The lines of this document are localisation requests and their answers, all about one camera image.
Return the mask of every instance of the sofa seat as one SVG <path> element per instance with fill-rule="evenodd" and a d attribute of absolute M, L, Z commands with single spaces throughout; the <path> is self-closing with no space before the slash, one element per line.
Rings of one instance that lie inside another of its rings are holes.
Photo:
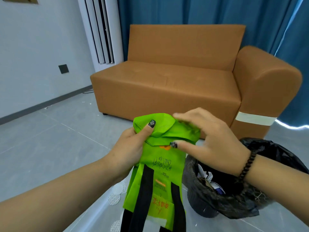
<path fill-rule="evenodd" d="M 126 61 L 91 75 L 91 82 L 99 111 L 129 120 L 202 107 L 231 125 L 241 104 L 230 71 Z"/>

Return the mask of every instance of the person's left hand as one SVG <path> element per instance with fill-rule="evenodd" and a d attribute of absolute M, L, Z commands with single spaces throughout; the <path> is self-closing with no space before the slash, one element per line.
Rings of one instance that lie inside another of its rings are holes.
<path fill-rule="evenodd" d="M 129 174 L 131 168 L 139 162 L 143 152 L 144 141 L 152 134 L 155 121 L 151 120 L 139 133 L 131 127 L 122 132 L 120 138 L 106 155 L 108 162 L 116 171 L 116 182 L 120 182 Z"/>

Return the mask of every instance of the black strap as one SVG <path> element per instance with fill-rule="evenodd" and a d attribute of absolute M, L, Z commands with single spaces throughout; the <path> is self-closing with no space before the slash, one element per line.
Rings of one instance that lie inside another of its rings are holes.
<path fill-rule="evenodd" d="M 147 165 L 144 165 L 143 175 L 141 177 L 141 186 L 139 188 L 134 212 L 124 211 L 120 232 L 142 232 L 144 229 L 146 217 L 149 211 L 152 192 L 153 192 L 154 171 Z M 186 215 L 180 198 L 179 186 L 171 183 L 172 199 L 174 201 L 174 224 L 173 232 L 186 231 Z M 161 227 L 159 232 L 168 232 L 170 230 Z"/>

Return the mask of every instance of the black trash can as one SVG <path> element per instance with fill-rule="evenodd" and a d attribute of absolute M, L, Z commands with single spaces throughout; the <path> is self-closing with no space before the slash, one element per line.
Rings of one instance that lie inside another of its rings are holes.
<path fill-rule="evenodd" d="M 256 150 L 259 155 L 309 174 L 309 170 L 297 156 L 272 141 L 255 138 L 243 138 L 240 141 L 250 150 Z M 204 171 L 212 172 L 212 181 L 224 189 L 225 195 L 219 195 L 199 181 L 197 164 L 200 164 Z M 230 219 L 253 217 L 259 215 L 259 209 L 273 202 L 268 195 L 250 184 L 237 183 L 237 179 L 202 164 L 190 155 L 186 158 L 182 181 L 188 188 L 187 197 L 191 207 L 203 217 L 213 218 L 218 213 Z"/>

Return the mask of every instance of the floor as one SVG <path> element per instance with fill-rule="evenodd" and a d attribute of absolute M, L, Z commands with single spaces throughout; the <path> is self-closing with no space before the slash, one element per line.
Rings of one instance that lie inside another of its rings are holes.
<path fill-rule="evenodd" d="M 105 156 L 121 132 L 132 122 L 98 111 L 94 94 L 79 94 L 47 109 L 0 126 L 0 201 L 30 190 L 60 175 Z M 309 167 L 309 129 L 289 130 L 277 123 L 266 139 L 294 152 Z M 110 190 L 99 198 L 65 232 L 110 231 L 120 220 L 124 194 L 120 202 L 109 205 Z M 230 220 L 223 215 L 213 219 L 197 215 L 187 201 L 187 231 L 309 231 L 288 210 L 274 203 L 254 218 Z M 159 231 L 146 222 L 144 231 Z"/>

